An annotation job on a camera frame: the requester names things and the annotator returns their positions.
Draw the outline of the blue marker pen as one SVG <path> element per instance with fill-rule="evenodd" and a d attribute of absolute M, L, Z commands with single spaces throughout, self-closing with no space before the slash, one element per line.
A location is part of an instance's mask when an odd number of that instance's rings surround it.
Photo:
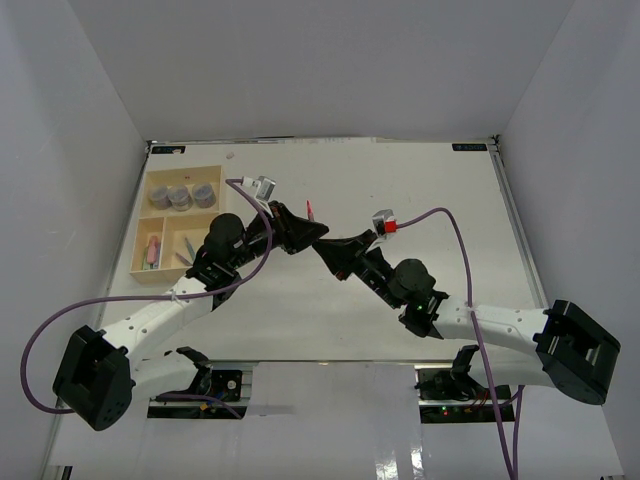
<path fill-rule="evenodd" d="M 189 240 L 189 238 L 185 237 L 184 238 L 184 242 L 185 242 L 185 246 L 188 250 L 189 256 L 191 258 L 191 261 L 194 262 L 196 259 L 196 250 L 193 247 L 191 241 Z"/>

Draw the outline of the pink highlighter pen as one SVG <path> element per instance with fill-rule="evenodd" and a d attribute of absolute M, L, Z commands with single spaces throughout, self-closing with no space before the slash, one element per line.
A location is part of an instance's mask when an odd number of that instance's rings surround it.
<path fill-rule="evenodd" d="M 158 263 L 160 252 L 160 242 L 157 236 L 150 237 L 146 250 L 146 264 L 149 268 L 154 269 Z"/>

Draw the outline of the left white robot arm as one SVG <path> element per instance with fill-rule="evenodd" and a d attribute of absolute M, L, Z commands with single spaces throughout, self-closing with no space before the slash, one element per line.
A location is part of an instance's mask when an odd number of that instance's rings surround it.
<path fill-rule="evenodd" d="M 66 347 L 53 391 L 93 430 L 111 427 L 137 399 L 185 394 L 199 399 L 211 387 L 207 357 L 190 348 L 151 353 L 192 321 L 208 315 L 235 292 L 239 268 L 271 248 L 299 253 L 329 231 L 272 201 L 267 215 L 244 225 L 235 214 L 216 216 L 192 266 L 167 292 L 138 312 L 95 331 L 76 330 Z"/>

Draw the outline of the purple marker red tip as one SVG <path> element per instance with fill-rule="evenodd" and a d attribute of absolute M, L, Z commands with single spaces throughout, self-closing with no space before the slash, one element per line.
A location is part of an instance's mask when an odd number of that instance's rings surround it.
<path fill-rule="evenodd" d="M 307 211 L 307 217 L 309 221 L 314 221 L 315 220 L 315 216 L 314 216 L 314 210 L 312 207 L 312 204 L 310 202 L 310 200 L 306 200 L 306 211 Z"/>

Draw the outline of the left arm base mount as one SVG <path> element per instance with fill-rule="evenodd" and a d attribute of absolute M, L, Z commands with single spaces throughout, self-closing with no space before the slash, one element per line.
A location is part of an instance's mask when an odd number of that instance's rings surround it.
<path fill-rule="evenodd" d="M 180 347 L 176 353 L 195 367 L 190 385 L 154 399 L 147 410 L 150 419 L 241 420 L 247 411 L 242 393 L 244 372 L 213 367 L 203 353 Z"/>

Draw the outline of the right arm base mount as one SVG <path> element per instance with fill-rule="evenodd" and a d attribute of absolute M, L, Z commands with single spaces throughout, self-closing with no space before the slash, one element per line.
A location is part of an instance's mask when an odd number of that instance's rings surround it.
<path fill-rule="evenodd" d="M 487 387 L 469 375 L 478 345 L 464 346 L 444 367 L 416 369 L 416 390 L 422 424 L 494 423 L 493 402 Z"/>

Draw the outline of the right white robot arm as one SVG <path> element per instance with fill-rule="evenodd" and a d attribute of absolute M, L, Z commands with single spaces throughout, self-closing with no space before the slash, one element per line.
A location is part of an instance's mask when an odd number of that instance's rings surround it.
<path fill-rule="evenodd" d="M 391 266 L 370 230 L 318 240 L 313 248 L 338 280 L 356 276 L 399 310 L 400 323 L 412 334 L 467 341 L 450 370 L 459 396 L 472 399 L 486 389 L 487 374 L 472 360 L 480 346 L 493 345 L 526 357 L 493 365 L 494 385 L 548 386 L 581 403 L 605 403 L 621 344 L 575 303 L 557 300 L 549 308 L 529 310 L 471 307 L 436 290 L 435 278 L 420 260 Z"/>

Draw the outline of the clear round container purple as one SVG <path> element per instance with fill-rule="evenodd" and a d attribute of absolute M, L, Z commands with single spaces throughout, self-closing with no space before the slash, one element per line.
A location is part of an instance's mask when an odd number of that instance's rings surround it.
<path fill-rule="evenodd" d="M 192 187 L 194 203 L 201 209 L 211 208 L 216 204 L 216 195 L 211 183 L 199 183 Z"/>

